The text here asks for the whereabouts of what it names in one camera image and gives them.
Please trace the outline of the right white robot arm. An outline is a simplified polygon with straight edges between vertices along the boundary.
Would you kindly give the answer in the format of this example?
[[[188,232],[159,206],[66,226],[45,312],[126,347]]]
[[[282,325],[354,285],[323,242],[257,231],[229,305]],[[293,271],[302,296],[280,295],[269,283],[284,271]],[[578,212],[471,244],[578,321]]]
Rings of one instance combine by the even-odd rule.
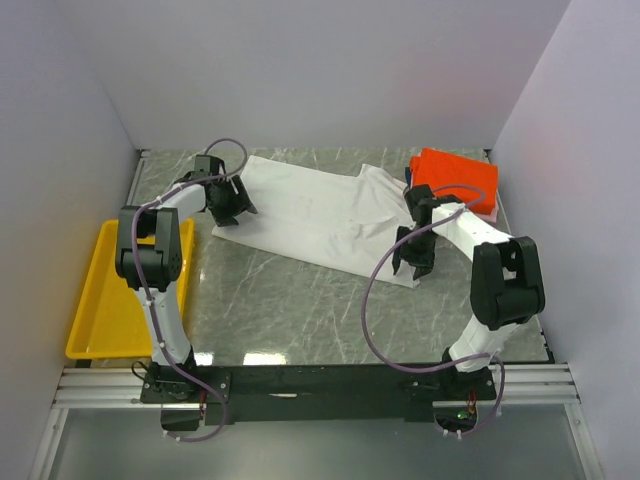
[[[456,364],[438,377],[442,393],[460,399],[474,386],[472,373],[487,367],[518,326],[544,309],[537,246],[527,236],[513,237],[491,226],[458,197],[438,196],[427,185],[406,189],[404,199],[414,226],[397,230],[394,272],[407,264],[415,280],[430,274],[440,238],[471,261],[472,316],[443,356]]]

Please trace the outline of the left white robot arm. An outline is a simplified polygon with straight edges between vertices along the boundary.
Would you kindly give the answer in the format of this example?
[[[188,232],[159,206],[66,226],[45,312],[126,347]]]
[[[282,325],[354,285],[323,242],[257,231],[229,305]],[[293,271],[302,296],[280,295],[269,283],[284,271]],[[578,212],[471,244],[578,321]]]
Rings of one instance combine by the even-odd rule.
[[[235,227],[242,213],[255,214],[238,170],[198,155],[194,167],[155,200],[126,205],[118,217],[115,270],[142,306],[152,340],[151,384],[164,385],[176,401],[193,399],[200,388],[193,347],[183,327],[177,280],[183,255],[180,226],[209,212],[218,227]]]

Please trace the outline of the white t shirt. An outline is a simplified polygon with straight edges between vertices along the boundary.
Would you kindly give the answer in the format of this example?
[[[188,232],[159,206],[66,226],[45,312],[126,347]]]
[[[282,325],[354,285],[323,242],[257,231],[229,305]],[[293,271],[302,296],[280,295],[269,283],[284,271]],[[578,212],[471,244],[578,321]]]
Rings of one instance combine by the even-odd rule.
[[[404,182],[364,164],[346,176],[251,156],[241,179],[256,207],[214,236],[326,268],[414,288],[413,268],[383,255],[412,219]]]

